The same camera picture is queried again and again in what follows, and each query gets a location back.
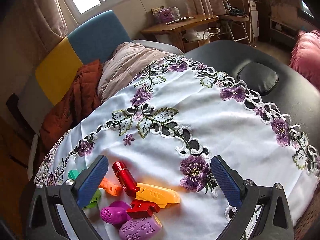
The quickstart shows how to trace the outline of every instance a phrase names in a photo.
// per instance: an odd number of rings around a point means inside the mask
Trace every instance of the drawer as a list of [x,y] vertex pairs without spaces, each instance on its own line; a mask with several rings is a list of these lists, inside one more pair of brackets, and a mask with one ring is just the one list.
[[256,11],[257,10],[257,6],[256,6],[256,2],[255,1],[250,1],[250,9],[252,11]]

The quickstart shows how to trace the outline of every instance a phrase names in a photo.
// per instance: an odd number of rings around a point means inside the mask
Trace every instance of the metal screw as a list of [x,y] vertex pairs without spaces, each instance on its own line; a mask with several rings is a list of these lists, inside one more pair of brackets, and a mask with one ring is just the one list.
[[282,185],[280,183],[276,183],[276,188],[277,189],[282,189],[283,187],[282,187]]
[[44,186],[44,184],[42,182],[37,184],[37,188],[42,188]]
[[71,186],[75,181],[73,179],[67,179],[66,180],[66,185]]
[[253,184],[254,184],[251,179],[246,179],[246,180],[244,181],[244,183],[245,183],[247,186],[253,186]]

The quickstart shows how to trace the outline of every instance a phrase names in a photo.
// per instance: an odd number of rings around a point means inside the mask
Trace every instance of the chair seat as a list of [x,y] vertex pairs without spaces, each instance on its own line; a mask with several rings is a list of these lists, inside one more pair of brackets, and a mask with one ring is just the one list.
[[228,21],[234,21],[234,22],[247,22],[249,21],[249,16],[232,16],[232,15],[220,15],[219,16],[221,20],[228,20]]

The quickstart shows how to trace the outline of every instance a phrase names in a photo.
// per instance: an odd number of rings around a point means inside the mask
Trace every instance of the wooden table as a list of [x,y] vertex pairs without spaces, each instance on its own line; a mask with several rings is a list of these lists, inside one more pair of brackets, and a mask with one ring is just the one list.
[[186,31],[193,27],[207,24],[211,22],[216,22],[219,20],[219,16],[216,15],[190,15],[195,16],[196,18],[182,21],[173,24],[165,24],[159,23],[157,25],[151,26],[141,31],[141,34],[150,41],[156,41],[155,36],[157,34],[168,34],[170,40],[172,41],[173,45],[176,46],[178,49],[184,51],[183,41],[182,41],[182,31]]

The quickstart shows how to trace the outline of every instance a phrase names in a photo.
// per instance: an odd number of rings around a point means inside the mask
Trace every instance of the rust down jacket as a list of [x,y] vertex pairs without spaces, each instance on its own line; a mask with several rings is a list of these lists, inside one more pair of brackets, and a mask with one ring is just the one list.
[[47,150],[69,129],[75,127],[98,106],[97,86],[102,75],[99,60],[82,66],[68,92],[46,115],[40,129],[41,140]]

